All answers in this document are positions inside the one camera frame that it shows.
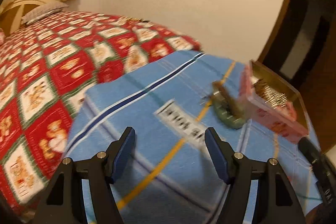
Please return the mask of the red patchwork bed cover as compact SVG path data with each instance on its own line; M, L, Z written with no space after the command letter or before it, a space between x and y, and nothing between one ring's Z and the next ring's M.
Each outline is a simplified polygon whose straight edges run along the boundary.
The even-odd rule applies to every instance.
M127 16L58 12L22 27L1 45L1 194L17 214L52 177L68 132L98 83L113 81L194 38Z

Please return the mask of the dark wooden door frame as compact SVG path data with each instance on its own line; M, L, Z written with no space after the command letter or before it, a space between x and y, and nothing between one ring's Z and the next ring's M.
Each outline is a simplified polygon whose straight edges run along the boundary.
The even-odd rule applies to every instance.
M283 0L258 61L299 88L329 35L335 0Z

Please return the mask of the beads on far bed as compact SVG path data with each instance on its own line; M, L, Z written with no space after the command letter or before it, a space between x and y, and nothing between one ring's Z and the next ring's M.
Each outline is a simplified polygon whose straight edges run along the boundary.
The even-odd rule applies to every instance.
M147 20L147 19L131 18L131 17L128 17L126 19L126 21L129 21L129 22L141 22L141 23L149 23L150 22L150 20Z

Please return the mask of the cream wooden headboard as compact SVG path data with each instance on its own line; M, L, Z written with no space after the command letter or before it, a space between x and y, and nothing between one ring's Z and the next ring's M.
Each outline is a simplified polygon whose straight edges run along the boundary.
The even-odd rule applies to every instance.
M21 28L21 19L32 9L46 3L56 2L56 0L15 0L6 6L1 13L1 30L5 36L10 36L13 32Z

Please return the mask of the pink metal tin box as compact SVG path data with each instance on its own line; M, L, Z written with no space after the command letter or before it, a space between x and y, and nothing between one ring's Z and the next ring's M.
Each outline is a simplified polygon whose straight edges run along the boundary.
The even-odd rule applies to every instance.
M241 73L239 102L248 118L292 143L309 135L301 94L258 61L249 61Z

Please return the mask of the blue plaid folded blanket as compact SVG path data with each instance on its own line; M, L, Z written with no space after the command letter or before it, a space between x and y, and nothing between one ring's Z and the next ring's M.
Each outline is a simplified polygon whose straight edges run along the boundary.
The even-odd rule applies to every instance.
M252 120L238 130L228 128L207 102L217 80L237 97L243 69L230 59L178 51L95 85L85 93L64 155L75 161L89 159L132 127L134 153L112 185L123 221L215 223L228 188L204 143L205 129L213 127L250 159L278 159L307 213L321 198L297 146Z

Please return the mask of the checked pillow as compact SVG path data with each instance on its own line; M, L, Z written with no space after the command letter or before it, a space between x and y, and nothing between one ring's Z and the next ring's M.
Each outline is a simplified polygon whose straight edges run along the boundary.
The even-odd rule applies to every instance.
M44 5L38 6L31 11L29 11L21 19L21 24L33 24L34 22L45 18L46 16L52 15L57 12L61 12L68 8L68 5L64 2L50 2Z

